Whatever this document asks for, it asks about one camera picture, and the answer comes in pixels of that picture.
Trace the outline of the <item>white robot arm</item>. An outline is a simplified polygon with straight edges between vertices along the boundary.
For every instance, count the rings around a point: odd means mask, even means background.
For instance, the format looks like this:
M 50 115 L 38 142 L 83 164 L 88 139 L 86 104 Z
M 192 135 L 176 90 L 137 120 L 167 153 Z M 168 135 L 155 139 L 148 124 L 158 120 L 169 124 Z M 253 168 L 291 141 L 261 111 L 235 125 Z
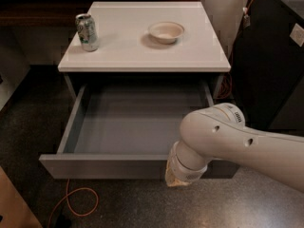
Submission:
M 180 139 L 167 160 L 166 184 L 175 187 L 197 181 L 208 163 L 217 159 L 304 191 L 304 138 L 249 128 L 234 104 L 215 104 L 182 119 Z

